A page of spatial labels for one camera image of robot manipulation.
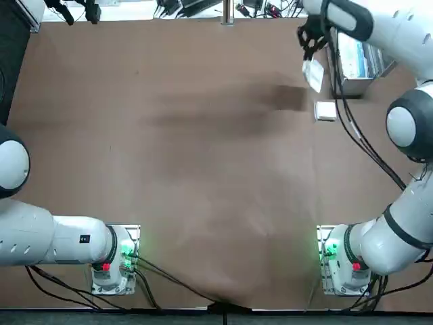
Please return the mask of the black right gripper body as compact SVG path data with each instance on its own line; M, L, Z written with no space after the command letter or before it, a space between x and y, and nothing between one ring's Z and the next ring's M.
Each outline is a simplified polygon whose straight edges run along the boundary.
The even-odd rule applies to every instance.
M322 20L320 14L308 14L304 27L307 34L325 34L330 30L329 25Z

